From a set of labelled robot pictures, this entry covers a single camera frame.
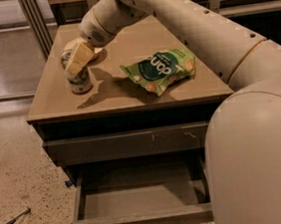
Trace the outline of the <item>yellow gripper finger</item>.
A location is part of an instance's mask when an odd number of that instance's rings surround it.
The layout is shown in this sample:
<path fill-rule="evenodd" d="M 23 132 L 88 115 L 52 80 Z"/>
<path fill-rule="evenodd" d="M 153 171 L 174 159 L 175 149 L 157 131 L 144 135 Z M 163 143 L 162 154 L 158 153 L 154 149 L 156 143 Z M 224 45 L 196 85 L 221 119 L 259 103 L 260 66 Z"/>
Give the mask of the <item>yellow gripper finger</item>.
<path fill-rule="evenodd" d="M 72 50 L 70 59 L 65 68 L 65 74 L 69 78 L 79 74 L 83 67 L 96 55 L 95 48 L 88 42 L 81 42 Z"/>

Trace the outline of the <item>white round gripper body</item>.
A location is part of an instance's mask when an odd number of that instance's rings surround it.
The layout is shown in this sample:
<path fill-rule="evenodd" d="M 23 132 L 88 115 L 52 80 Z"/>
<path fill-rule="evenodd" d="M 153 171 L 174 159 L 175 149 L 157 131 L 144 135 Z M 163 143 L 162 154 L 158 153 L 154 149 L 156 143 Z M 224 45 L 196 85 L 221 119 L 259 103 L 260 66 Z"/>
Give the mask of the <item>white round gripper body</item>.
<path fill-rule="evenodd" d="M 80 35 L 96 48 L 106 46 L 116 37 L 102 27 L 93 9 L 89 10 L 80 25 Z"/>

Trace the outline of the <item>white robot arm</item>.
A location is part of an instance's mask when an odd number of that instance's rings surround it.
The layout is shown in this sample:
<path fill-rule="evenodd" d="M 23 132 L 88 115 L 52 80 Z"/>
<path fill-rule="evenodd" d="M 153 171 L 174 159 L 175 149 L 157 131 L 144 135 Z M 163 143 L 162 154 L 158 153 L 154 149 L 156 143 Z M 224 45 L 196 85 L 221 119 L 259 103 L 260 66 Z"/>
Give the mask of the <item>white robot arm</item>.
<path fill-rule="evenodd" d="M 145 15 L 234 90 L 205 139 L 215 224 L 281 224 L 281 46 L 190 0 L 99 0 L 80 34 L 103 47 Z"/>

